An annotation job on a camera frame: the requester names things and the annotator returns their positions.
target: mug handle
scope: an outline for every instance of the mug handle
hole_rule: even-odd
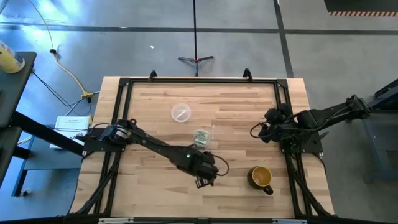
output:
[[[272,189],[272,187],[270,185],[266,186],[263,188],[263,191],[267,194],[267,195],[272,195],[274,193],[274,190]]]

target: yellow mug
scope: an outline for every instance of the yellow mug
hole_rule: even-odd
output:
[[[256,166],[248,172],[248,182],[254,189],[263,190],[267,195],[272,195],[274,190],[271,187],[271,171],[263,166]]]

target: power cord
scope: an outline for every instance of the power cord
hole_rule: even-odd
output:
[[[109,125],[109,123],[98,123],[98,124],[94,125],[94,126],[91,128],[91,131],[88,132],[87,134],[91,134],[97,126],[99,126],[99,125],[104,125],[104,124],[108,124],[108,125]]]
[[[69,71],[68,69],[66,69],[64,66],[62,66],[62,65],[59,63],[58,58],[57,58],[57,56],[56,56],[57,51],[54,49],[54,44],[53,44],[53,42],[52,42],[52,36],[51,36],[51,33],[50,33],[49,26],[47,25],[45,19],[43,18],[43,16],[42,16],[41,13],[39,12],[39,10],[36,8],[35,4],[34,4],[31,0],[29,0],[29,2],[30,2],[31,5],[35,8],[35,10],[36,10],[36,12],[39,14],[40,18],[42,18],[42,20],[43,20],[43,22],[44,22],[44,24],[45,24],[45,27],[46,27],[46,29],[47,29],[47,32],[49,33],[50,41],[51,41],[51,47],[52,47],[52,48],[50,49],[50,53],[53,55],[55,63],[56,63],[62,70],[64,70],[67,74],[69,74],[69,75],[77,82],[77,84],[79,85],[79,87],[81,88],[81,90],[82,90],[82,92],[83,92],[83,94],[80,95],[82,99],[93,97],[93,93],[87,92],[87,91],[84,89],[83,85],[80,83],[79,79],[77,79],[77,77],[76,77],[74,74],[72,74],[71,71]]]
[[[219,158],[219,159],[221,159],[221,160],[222,160],[223,162],[225,162],[225,164],[226,164],[226,171],[225,171],[225,173],[224,173],[224,174],[217,174],[217,176],[223,177],[223,176],[227,175],[227,174],[229,173],[229,164],[228,164],[228,162],[227,162],[224,158],[222,158],[221,156],[217,156],[217,155],[214,155],[214,154],[213,154],[213,156],[214,156],[214,157],[217,157],[217,158]]]
[[[317,158],[321,161],[321,163],[322,163],[322,165],[323,165],[323,170],[325,171],[325,176],[327,176],[325,162],[323,161],[323,159],[322,159],[318,154],[313,153],[313,155],[314,155],[315,157],[317,157]]]
[[[69,209],[68,209],[67,215],[70,213],[70,210],[72,209],[73,202],[75,201],[75,197],[76,197],[76,191],[77,191],[77,185],[78,185],[78,183],[79,183],[79,178],[77,178],[77,179],[76,179],[75,193],[73,194],[73,199],[72,199],[72,202],[70,203],[70,206],[69,206]]]
[[[270,134],[265,135],[265,136],[255,136],[255,135],[253,135],[253,130],[254,130],[254,128],[256,128],[256,127],[258,127],[258,126],[265,125],[266,123],[270,123],[270,121],[265,121],[265,122],[261,122],[261,123],[258,123],[258,124],[256,124],[256,125],[254,125],[254,126],[250,129],[250,132],[249,132],[250,136],[252,136],[252,137],[254,137],[254,138],[268,138],[268,137],[271,137],[273,134],[275,134],[275,133],[276,133],[276,130],[273,131],[273,132],[270,133]]]
[[[59,95],[59,93],[57,93],[49,84],[47,84],[45,81],[43,81],[43,79],[41,79],[34,71],[32,71],[32,73],[40,80],[40,82],[51,92],[51,94],[53,94],[64,106],[66,107],[70,107],[71,110],[77,115],[77,116],[86,116],[91,112],[91,98],[88,99],[89,104],[90,104],[90,108],[87,111],[87,113],[85,114],[78,114],[74,108],[72,108],[72,105],[77,105],[79,104],[82,100],[84,99],[80,99],[72,104],[68,103],[67,100],[65,100],[61,95]]]

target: yellow container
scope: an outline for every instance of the yellow container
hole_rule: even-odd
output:
[[[25,60],[0,40],[0,69],[7,73],[16,73],[24,66]]]

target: yellow cable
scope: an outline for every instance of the yellow cable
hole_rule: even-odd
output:
[[[76,76],[74,74],[72,74],[72,72],[70,72],[69,70],[67,70],[64,66],[62,66],[61,64],[59,64],[57,57],[55,56],[55,54],[52,54],[55,60],[55,63],[62,68],[62,70],[64,70],[66,73],[68,73],[70,76],[72,76],[75,81],[77,82],[77,84],[79,84],[81,90],[83,91],[83,94],[87,93],[87,91],[83,88],[83,86],[81,85],[81,83],[79,82],[79,80],[76,78]]]
[[[52,37],[51,37],[51,33],[50,33],[49,26],[48,26],[47,23],[45,22],[43,16],[42,16],[41,13],[39,12],[39,10],[36,8],[35,4],[33,4],[33,2],[32,2],[31,0],[29,0],[29,1],[30,1],[30,3],[33,5],[33,7],[36,9],[36,12],[39,13],[39,16],[42,18],[42,20],[43,20],[43,22],[44,22],[44,24],[45,24],[45,27],[47,28],[47,31],[49,32],[49,36],[50,36],[50,40],[51,40],[51,47],[54,49],[54,45],[53,45],[53,43],[52,43]]]
[[[51,37],[51,33],[50,33],[49,26],[47,25],[45,19],[43,18],[43,16],[42,16],[41,13],[39,12],[39,10],[36,8],[35,4],[33,4],[33,2],[32,2],[31,0],[29,0],[29,2],[30,2],[31,5],[35,8],[35,10],[36,10],[36,12],[39,14],[39,16],[42,18],[42,20],[43,20],[43,22],[44,22],[44,24],[45,24],[45,27],[47,28],[47,32],[49,33],[49,36],[50,36],[51,47],[52,47],[52,49],[54,49],[54,45],[53,45],[53,42],[52,42],[52,37]],[[55,54],[56,54],[56,53],[52,53],[52,55],[53,55],[53,57],[54,57],[54,60],[55,60],[55,63],[56,63],[62,70],[64,70],[66,73],[68,73],[70,76],[72,76],[72,77],[75,79],[75,81],[77,82],[77,84],[80,86],[80,88],[81,88],[81,90],[82,90],[82,92],[83,92],[83,94],[81,95],[81,98],[92,97],[92,96],[93,96],[93,93],[88,93],[88,92],[83,88],[83,85],[79,82],[79,80],[77,79],[77,77],[76,77],[74,74],[72,74],[72,72],[70,72],[69,70],[67,70],[64,66],[62,66],[61,64],[59,64],[58,59],[57,59],[57,57],[55,56]]]

